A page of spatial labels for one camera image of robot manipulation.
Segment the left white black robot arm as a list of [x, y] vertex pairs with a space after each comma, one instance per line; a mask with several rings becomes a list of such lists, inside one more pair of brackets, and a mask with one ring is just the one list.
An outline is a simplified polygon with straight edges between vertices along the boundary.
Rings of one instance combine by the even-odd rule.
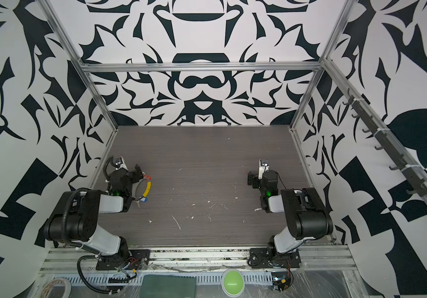
[[44, 237], [91, 253], [97, 270], [126, 266], [131, 258], [126, 239], [102, 228], [98, 220], [100, 214], [128, 212], [134, 201], [133, 186], [143, 179], [138, 165], [133, 171], [119, 166], [107, 175], [106, 191], [82, 187], [64, 192], [44, 223]]

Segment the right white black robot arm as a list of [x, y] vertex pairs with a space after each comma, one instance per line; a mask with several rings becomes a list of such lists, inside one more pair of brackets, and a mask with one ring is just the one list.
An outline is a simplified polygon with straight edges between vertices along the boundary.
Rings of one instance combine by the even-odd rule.
[[316, 189], [280, 190], [280, 181], [272, 170], [261, 175], [248, 173], [247, 184], [260, 191], [261, 209], [286, 218], [286, 227], [270, 238], [266, 248], [250, 249], [248, 266], [255, 269], [299, 268], [299, 247], [333, 232], [332, 219]]

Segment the small circuit board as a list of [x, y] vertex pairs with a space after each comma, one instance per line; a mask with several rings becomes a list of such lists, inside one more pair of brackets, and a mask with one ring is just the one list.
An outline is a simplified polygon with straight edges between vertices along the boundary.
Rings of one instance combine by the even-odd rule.
[[291, 287], [293, 280], [294, 278], [290, 271], [274, 272], [272, 273], [272, 289], [284, 292]]

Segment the green round button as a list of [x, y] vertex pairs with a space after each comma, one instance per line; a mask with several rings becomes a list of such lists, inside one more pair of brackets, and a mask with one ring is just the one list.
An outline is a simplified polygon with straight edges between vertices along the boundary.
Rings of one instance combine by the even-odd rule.
[[228, 269], [222, 275], [221, 286], [223, 292], [230, 298], [238, 298], [244, 291], [245, 280], [241, 272]]

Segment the dark green pad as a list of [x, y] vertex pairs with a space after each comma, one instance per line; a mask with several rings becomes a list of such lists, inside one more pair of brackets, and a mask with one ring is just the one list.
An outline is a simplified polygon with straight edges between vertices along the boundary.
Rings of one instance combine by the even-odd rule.
[[194, 298], [196, 279], [191, 277], [147, 275], [143, 278], [140, 298]]

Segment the white tape roll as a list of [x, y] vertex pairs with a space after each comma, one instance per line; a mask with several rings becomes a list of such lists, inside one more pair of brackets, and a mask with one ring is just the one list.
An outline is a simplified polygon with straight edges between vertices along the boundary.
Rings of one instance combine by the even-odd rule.
[[66, 278], [56, 278], [43, 286], [40, 298], [69, 298], [72, 291], [72, 284]]

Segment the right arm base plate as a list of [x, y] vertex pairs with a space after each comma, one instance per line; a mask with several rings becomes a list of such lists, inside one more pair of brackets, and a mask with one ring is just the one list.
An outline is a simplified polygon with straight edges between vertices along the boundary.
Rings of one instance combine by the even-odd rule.
[[247, 259], [249, 267], [254, 269], [267, 268], [300, 268], [299, 252], [277, 253], [270, 248], [251, 248]]

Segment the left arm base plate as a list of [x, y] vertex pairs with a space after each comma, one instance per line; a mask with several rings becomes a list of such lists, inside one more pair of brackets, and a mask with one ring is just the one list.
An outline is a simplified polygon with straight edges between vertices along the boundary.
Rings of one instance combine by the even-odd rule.
[[101, 256], [95, 269], [98, 271], [110, 271], [122, 267], [126, 270], [138, 270], [149, 264], [150, 253], [151, 250], [149, 249], [134, 249], [123, 255], [118, 253], [116, 255]]

